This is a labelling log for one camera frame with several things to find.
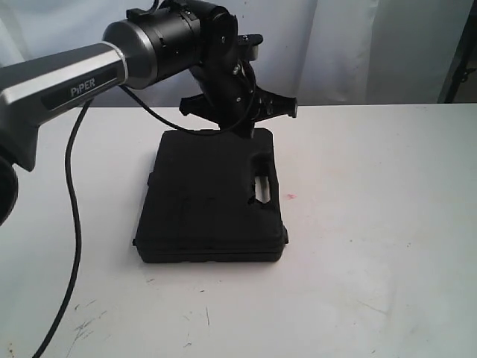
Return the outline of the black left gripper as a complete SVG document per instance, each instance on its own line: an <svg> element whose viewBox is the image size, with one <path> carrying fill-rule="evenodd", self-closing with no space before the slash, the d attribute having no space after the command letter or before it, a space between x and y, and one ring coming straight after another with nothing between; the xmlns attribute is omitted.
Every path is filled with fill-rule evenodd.
<svg viewBox="0 0 477 358"><path fill-rule="evenodd" d="M184 116L198 116L241 138L251 138L257 122L278 116L297 117L297 99L261 89L245 60L238 60L230 68L204 63L190 72L202 93L181 99Z"/></svg>

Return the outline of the left robot arm silver black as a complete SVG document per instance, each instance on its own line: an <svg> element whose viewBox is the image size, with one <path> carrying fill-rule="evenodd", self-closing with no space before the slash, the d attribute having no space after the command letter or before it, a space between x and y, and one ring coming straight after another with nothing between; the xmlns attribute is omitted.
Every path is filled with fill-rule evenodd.
<svg viewBox="0 0 477 358"><path fill-rule="evenodd" d="M241 35L225 7L206 1L156 1L129 9L99 43L1 69L1 218L18 197L16 167L33 170L40 126L107 90L133 95L185 70L200 94L180 111L247 136L254 125L297 115L295 98L261 89L251 63L263 38Z"/></svg>

